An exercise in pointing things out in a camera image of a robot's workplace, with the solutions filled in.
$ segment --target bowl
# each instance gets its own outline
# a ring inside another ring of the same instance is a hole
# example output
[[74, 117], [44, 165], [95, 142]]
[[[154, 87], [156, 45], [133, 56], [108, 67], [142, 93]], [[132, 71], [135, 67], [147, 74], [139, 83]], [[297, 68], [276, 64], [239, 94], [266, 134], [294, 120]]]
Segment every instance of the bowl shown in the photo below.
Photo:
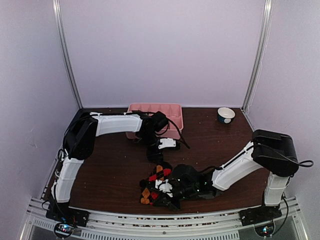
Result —
[[229, 124], [236, 116], [236, 113], [228, 107], [220, 107], [217, 111], [217, 119], [220, 123]]

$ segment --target white wall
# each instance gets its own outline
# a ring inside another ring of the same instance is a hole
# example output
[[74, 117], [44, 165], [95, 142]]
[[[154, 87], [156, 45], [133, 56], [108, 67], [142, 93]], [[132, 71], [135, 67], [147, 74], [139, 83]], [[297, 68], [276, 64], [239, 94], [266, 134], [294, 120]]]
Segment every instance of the white wall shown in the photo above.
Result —
[[288, 192], [297, 196], [312, 239], [320, 239], [320, 1], [276, 0], [249, 119], [255, 129], [293, 137], [302, 168]]
[[240, 107], [264, 0], [61, 1], [85, 107]]
[[0, 239], [18, 238], [77, 111], [51, 0], [0, 4]]

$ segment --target metal corner post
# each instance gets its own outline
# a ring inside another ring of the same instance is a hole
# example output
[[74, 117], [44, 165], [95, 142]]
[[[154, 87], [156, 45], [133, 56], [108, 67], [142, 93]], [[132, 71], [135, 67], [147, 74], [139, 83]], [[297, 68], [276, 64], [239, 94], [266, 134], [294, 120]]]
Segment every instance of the metal corner post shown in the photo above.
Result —
[[79, 109], [82, 109], [83, 105], [82, 105], [82, 102], [80, 99], [79, 91], [77, 88], [75, 76], [74, 76], [74, 73], [72, 70], [71, 61], [70, 61], [70, 57], [69, 57], [69, 53], [68, 53], [66, 36], [65, 36], [64, 25], [63, 25], [61, 9], [60, 9], [60, 0], [52, 0], [52, 3], [53, 3], [54, 17], [55, 17], [56, 25], [58, 28], [60, 44], [61, 44], [61, 48], [62, 48], [62, 56], [63, 56], [67, 76], [69, 78], [72, 92], [75, 97], [76, 103], [77, 103]]
[[244, 113], [247, 112], [248, 107], [250, 105], [250, 101], [253, 97], [254, 94], [254, 89], [258, 80], [258, 74], [259, 74], [259, 68], [260, 68], [260, 63], [262, 60], [262, 56], [265, 50], [266, 46], [266, 41], [268, 37], [268, 31], [269, 31], [269, 26], [270, 26], [270, 20], [271, 20], [271, 11], [272, 11], [272, 6], [273, 6], [273, 0], [265, 0], [264, 3], [264, 13], [262, 17], [262, 24], [261, 24], [261, 32], [260, 32], [260, 38], [258, 42], [258, 48], [256, 51], [256, 56], [254, 60], [254, 65], [251, 73], [251, 78], [249, 82], [249, 86], [244, 98], [244, 102], [242, 105], [242, 110]]

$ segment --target wooden table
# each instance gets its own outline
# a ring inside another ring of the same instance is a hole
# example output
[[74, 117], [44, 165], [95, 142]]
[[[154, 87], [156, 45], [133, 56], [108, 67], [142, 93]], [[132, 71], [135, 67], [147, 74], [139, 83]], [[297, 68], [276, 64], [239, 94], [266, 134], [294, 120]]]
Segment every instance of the wooden table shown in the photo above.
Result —
[[[125, 112], [125, 109], [95, 109]], [[251, 140], [252, 130], [240, 109], [231, 124], [217, 121], [216, 108], [184, 108], [183, 136], [187, 149], [164, 151], [164, 160], [173, 167], [188, 164], [200, 171], [220, 166], [235, 156]], [[80, 168], [71, 191], [70, 206], [82, 209], [130, 214], [183, 214], [222, 211], [260, 205], [268, 171], [259, 169], [241, 179], [221, 196], [210, 200], [181, 202], [181, 211], [140, 203], [139, 181], [154, 168], [146, 159], [146, 147], [133, 143], [125, 133], [96, 138], [94, 152]]]

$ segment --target pink plastic bin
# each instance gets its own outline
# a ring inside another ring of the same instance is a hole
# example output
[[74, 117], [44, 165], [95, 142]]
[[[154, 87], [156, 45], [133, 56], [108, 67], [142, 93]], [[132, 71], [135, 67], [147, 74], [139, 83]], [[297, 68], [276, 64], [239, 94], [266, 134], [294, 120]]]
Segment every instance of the pink plastic bin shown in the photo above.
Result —
[[[179, 128], [180, 132], [184, 128], [184, 122], [182, 118], [182, 107], [176, 103], [132, 103], [128, 112], [139, 110], [141, 112], [153, 112], [158, 111], [166, 115], [167, 118], [171, 119]], [[159, 132], [163, 133], [166, 130], [166, 126]], [[136, 134], [134, 132], [127, 132], [126, 136], [128, 139], [136, 139]], [[169, 128], [165, 134], [161, 135], [163, 138], [180, 139], [179, 133], [175, 126], [169, 122]]]

